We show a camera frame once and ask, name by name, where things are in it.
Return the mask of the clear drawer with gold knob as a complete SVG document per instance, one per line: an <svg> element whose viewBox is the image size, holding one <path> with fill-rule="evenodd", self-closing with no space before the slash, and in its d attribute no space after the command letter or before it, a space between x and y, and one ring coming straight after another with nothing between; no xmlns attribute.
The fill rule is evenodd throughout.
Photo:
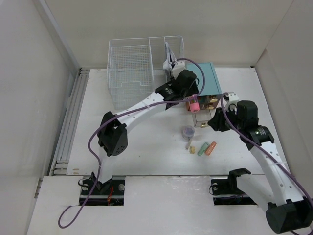
<svg viewBox="0 0 313 235"><path fill-rule="evenodd" d="M192 118L195 128L206 128L208 122L212 119L212 114L210 110L199 110L192 113Z"/></svg>

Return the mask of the pink marker tube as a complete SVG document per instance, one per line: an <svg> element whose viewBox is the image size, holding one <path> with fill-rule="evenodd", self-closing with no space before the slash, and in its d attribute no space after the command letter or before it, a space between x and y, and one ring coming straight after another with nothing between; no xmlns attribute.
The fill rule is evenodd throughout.
<svg viewBox="0 0 313 235"><path fill-rule="evenodd" d="M198 103L198 98L196 95L193 95L190 97L190 100L188 101L189 104L189 111L192 113L196 113L200 110L200 106Z"/></svg>

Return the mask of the grey setup guide booklet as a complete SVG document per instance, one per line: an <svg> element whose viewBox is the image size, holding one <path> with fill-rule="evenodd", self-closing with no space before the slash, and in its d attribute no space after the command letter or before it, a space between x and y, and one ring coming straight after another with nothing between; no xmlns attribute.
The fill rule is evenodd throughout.
<svg viewBox="0 0 313 235"><path fill-rule="evenodd" d="M177 67L177 60L170 48L168 42L165 43L165 61L163 63L163 71L165 74L165 78L167 82L170 82L177 78L178 76L178 67Z"/></svg>

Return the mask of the clear jar of clips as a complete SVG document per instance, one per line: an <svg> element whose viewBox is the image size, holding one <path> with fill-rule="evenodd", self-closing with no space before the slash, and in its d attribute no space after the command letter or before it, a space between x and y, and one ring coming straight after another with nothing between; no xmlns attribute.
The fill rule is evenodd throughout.
<svg viewBox="0 0 313 235"><path fill-rule="evenodd" d="M195 133L195 128L193 126L186 125L182 127L181 134L185 140L189 140L193 138L194 133Z"/></svg>

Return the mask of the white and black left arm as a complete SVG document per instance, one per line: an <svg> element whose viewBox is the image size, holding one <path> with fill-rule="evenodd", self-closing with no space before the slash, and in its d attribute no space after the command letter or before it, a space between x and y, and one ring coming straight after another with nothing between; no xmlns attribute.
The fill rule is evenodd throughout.
<svg viewBox="0 0 313 235"><path fill-rule="evenodd" d="M97 158L99 169L92 188L98 194L109 190L111 173L105 173L104 160L91 149L91 141L98 137L98 145L106 157L118 156L128 147L128 134L141 122L171 107L197 98L205 86L205 75L199 79L190 70L183 69L176 78L170 79L155 89L147 98L119 113L107 112L103 115L99 128L88 141L89 151Z"/></svg>

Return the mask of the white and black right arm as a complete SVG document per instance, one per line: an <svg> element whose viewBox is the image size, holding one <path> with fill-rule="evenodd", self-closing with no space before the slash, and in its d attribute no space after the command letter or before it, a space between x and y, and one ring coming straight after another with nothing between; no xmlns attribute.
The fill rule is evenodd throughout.
<svg viewBox="0 0 313 235"><path fill-rule="evenodd" d="M277 234L309 227L313 222L313 199L289 173L277 152L274 138L259 125L258 108L253 101L228 102L216 109L209 126L214 131L234 130L257 160L270 190L263 187L246 168L229 172L225 179L213 179L212 192L217 195L249 196L265 213L270 228Z"/></svg>

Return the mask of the teal mini drawer cabinet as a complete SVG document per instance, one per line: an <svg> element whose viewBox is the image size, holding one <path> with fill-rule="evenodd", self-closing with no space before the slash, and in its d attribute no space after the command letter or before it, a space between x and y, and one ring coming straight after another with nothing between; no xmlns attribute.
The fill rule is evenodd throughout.
<svg viewBox="0 0 313 235"><path fill-rule="evenodd" d="M198 63L205 75L205 86L201 94L197 97L200 110L213 110L217 107L222 96L222 90L212 62Z"/></svg>

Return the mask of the orange highlighter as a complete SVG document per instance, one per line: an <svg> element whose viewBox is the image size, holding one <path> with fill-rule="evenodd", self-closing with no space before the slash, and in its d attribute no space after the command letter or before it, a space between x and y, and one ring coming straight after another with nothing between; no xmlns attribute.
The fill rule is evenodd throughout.
<svg viewBox="0 0 313 235"><path fill-rule="evenodd" d="M209 156L209 155L213 152L213 150L214 150L214 148L216 147L216 145L217 145L217 143L216 143L215 141L213 141L213 142L208 146L208 148L206 149L205 154L206 154L207 156Z"/></svg>

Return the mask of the green highlighter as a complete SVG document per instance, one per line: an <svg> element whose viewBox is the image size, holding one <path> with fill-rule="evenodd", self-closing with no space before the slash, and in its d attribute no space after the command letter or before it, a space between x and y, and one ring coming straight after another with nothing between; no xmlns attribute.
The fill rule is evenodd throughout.
<svg viewBox="0 0 313 235"><path fill-rule="evenodd" d="M200 149L198 150L197 152L197 155L198 156L201 156L202 154L205 153L205 151L207 150L207 148L210 146L210 144L208 142L205 142L201 147Z"/></svg>

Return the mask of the grey small eraser stick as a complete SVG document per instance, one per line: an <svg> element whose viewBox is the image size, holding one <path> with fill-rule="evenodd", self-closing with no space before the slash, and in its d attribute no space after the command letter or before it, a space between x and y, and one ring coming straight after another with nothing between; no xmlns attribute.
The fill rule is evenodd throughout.
<svg viewBox="0 0 313 235"><path fill-rule="evenodd" d="M192 143L192 139L189 139L189 141L188 141L188 143L187 143L187 145L185 147L186 150L188 150L190 148L191 143Z"/></svg>

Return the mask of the yellow small clip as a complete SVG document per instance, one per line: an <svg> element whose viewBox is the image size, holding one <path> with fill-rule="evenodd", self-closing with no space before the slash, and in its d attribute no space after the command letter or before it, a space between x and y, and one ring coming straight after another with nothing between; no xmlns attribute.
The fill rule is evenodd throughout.
<svg viewBox="0 0 313 235"><path fill-rule="evenodd" d="M190 146L189 147L189 153L190 154L195 154L195 147L194 146Z"/></svg>

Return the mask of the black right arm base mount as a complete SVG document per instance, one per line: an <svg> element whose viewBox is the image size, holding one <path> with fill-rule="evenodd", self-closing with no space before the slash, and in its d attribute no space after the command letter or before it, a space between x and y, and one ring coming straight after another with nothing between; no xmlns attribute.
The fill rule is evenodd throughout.
<svg viewBox="0 0 313 235"><path fill-rule="evenodd" d="M227 176L216 176L210 179L209 193L213 196L215 206L257 205L246 193L238 189L237 178L250 175L246 168L231 170Z"/></svg>

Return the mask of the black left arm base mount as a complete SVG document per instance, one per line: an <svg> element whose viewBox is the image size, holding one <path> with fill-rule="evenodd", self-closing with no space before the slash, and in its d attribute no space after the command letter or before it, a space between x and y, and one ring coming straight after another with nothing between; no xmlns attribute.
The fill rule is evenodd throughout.
<svg viewBox="0 0 313 235"><path fill-rule="evenodd" d="M89 178L82 178L78 181L81 187L79 205L81 206L93 186L95 174ZM113 176L105 183L98 182L90 197L87 199L86 206L123 206L125 193L125 176Z"/></svg>

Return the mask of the aluminium rail frame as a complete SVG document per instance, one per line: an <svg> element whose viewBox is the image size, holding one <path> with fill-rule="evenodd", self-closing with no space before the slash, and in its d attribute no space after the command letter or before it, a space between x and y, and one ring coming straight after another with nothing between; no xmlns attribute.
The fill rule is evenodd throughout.
<svg viewBox="0 0 313 235"><path fill-rule="evenodd" d="M56 139L55 150L49 165L48 176L63 176L67 174L74 136L79 120L79 114L88 83L90 70L80 68L75 77L73 89L66 101L66 113L62 128Z"/></svg>

